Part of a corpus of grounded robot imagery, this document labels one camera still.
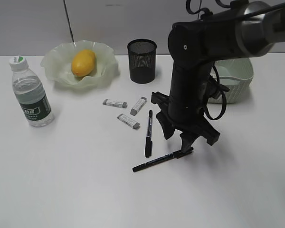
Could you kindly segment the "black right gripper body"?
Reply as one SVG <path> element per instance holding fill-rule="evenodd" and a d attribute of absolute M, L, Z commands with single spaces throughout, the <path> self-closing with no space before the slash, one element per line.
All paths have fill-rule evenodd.
<path fill-rule="evenodd" d="M 197 65 L 190 69 L 174 64 L 170 94 L 152 93 L 151 102 L 157 104 L 175 130 L 202 136 L 213 145 L 220 133 L 208 122 L 207 111 L 210 97 L 227 92 L 210 76 L 212 64 Z"/>

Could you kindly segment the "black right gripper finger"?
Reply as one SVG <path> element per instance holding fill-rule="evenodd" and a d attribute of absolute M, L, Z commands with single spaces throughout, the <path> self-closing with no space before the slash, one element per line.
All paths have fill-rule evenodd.
<path fill-rule="evenodd" d="M 175 129 L 172 126 L 172 124 L 169 122 L 167 117 L 164 115 L 164 113 L 162 111 L 160 111 L 159 113 L 157 113 L 156 118 L 161 125 L 162 131 L 164 134 L 164 138 L 166 140 L 171 138 L 174 135 Z"/>
<path fill-rule="evenodd" d="M 194 133 L 182 132 L 181 137 L 181 152 L 186 153 L 193 150 L 192 144 L 197 139 L 197 135 Z"/>

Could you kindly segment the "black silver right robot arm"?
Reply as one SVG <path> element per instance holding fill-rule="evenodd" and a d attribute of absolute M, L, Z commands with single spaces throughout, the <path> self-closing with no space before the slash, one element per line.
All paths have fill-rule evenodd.
<path fill-rule="evenodd" d="M 174 152 L 176 158 L 190 154 L 199 137 L 209 145 L 219 139 L 219 132 L 209 123 L 207 103 L 210 98 L 222 98 L 224 113 L 229 89 L 211 76 L 215 62 L 261 57 L 281 42 L 285 42 L 285 2 L 269 6 L 262 1 L 234 0 L 221 13 L 204 9 L 200 20 L 173 24 L 168 37 L 173 59 L 170 93 L 153 93 L 151 102 L 160 108 L 156 117 L 164 137 L 180 131 L 182 145 Z"/>

